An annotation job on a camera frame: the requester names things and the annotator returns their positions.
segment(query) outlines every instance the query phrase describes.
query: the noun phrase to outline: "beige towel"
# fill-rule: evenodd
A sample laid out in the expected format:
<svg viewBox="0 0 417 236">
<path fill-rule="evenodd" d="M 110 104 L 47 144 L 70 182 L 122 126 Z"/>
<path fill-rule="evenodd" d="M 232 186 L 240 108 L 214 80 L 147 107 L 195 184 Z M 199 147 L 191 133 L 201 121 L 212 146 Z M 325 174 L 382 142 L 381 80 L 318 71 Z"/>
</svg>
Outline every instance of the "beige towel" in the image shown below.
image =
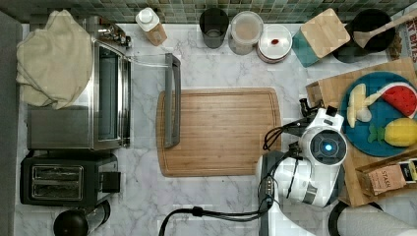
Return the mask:
<svg viewBox="0 0 417 236">
<path fill-rule="evenodd" d="M 86 87 L 92 71 L 90 35 L 67 11 L 53 12 L 45 29 L 18 44 L 18 77 L 23 101 L 69 106 Z"/>
</svg>

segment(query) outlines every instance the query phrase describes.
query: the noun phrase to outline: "white robot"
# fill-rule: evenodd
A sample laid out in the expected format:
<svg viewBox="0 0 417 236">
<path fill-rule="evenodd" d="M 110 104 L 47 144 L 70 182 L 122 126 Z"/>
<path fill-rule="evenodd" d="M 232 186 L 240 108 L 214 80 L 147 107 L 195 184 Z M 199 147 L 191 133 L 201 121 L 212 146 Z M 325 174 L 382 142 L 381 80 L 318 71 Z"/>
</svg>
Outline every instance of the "white robot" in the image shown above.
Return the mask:
<svg viewBox="0 0 417 236">
<path fill-rule="evenodd" d="M 259 205 L 267 193 L 273 192 L 275 201 L 260 218 L 260 236 L 313 235 L 282 213 L 277 203 L 283 198 L 318 207 L 328 206 L 337 199 L 344 184 L 341 163 L 346 157 L 347 144 L 340 133 L 344 119 L 336 111 L 332 107 L 320 108 L 316 116 L 283 126 L 283 133 L 296 135 L 299 141 L 286 153 L 273 150 L 260 157 Z"/>
</svg>

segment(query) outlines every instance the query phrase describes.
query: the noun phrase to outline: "white countertop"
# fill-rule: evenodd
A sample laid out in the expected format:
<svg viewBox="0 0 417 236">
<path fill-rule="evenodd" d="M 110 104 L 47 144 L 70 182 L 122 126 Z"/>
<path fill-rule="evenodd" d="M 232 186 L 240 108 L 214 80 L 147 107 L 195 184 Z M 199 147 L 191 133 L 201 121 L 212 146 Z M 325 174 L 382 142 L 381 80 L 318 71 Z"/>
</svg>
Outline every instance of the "white countertop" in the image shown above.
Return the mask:
<svg viewBox="0 0 417 236">
<path fill-rule="evenodd" d="M 197 25 L 164 25 L 168 39 L 154 47 L 138 25 L 120 25 L 133 39 L 130 55 L 143 56 L 172 52 L 181 60 L 182 89 L 269 87 L 277 93 L 283 124 L 301 118 L 299 99 L 307 97 L 305 85 L 319 79 L 381 64 L 384 53 L 367 56 L 361 62 L 343 64 L 332 55 L 304 68 L 293 51 L 281 63 L 267 64 L 255 50 L 235 55 L 227 45 L 207 48 Z M 299 25 L 285 25 L 292 33 Z M 164 217 L 180 207 L 200 206 L 208 210 L 242 212 L 258 208 L 254 176 L 207 178 L 165 178 L 157 160 L 154 122 L 158 92 L 163 89 L 160 71 L 134 66 L 132 74 L 132 145 L 115 150 L 122 172 L 122 193 L 111 200 L 109 220 L 90 235 L 157 235 Z M 20 108 L 18 179 L 20 162 L 26 154 L 26 107 Z M 292 142 L 283 136 L 283 147 Z M 417 201 L 398 198 L 404 210 L 398 217 L 417 221 Z M 395 211 L 396 200 L 384 201 L 383 208 Z M 52 225 L 64 207 L 24 206 L 16 199 L 15 235 L 53 235 Z M 284 202 L 284 211 L 317 235 L 328 235 L 327 220 L 331 206 L 318 208 Z M 258 235 L 258 223 L 234 223 L 191 215 L 171 217 L 165 235 L 241 236 Z"/>
</svg>

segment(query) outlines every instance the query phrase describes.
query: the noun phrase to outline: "green tile backsplash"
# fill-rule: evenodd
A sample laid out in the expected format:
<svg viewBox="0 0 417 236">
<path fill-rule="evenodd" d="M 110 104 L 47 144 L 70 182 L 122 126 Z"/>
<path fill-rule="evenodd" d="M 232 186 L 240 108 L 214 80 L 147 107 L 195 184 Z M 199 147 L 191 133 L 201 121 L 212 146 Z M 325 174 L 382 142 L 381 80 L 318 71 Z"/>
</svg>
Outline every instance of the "green tile backsplash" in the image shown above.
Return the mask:
<svg viewBox="0 0 417 236">
<path fill-rule="evenodd" d="M 390 16 L 417 0 L 29 0 L 25 14 L 18 20 L 26 22 L 29 15 L 45 14 L 58 8 L 77 15 L 98 14 L 115 23 L 134 23 L 145 7 L 153 8 L 163 23 L 195 24 L 208 8 L 224 10 L 230 19 L 243 11 L 258 13 L 265 23 L 304 23 L 327 8 L 333 8 L 343 22 L 351 21 L 360 11 L 376 8 Z"/>
</svg>

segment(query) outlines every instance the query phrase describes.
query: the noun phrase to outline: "white bottle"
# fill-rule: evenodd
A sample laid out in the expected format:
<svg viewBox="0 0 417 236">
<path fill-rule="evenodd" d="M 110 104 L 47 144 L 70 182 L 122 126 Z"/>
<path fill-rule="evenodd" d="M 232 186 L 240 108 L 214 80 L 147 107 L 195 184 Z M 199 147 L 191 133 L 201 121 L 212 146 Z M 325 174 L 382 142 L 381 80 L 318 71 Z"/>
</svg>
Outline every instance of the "white bottle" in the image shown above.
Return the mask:
<svg viewBox="0 0 417 236">
<path fill-rule="evenodd" d="M 165 30 L 152 8 L 143 9 L 136 16 L 136 22 L 153 45 L 158 46 L 166 39 Z"/>
</svg>

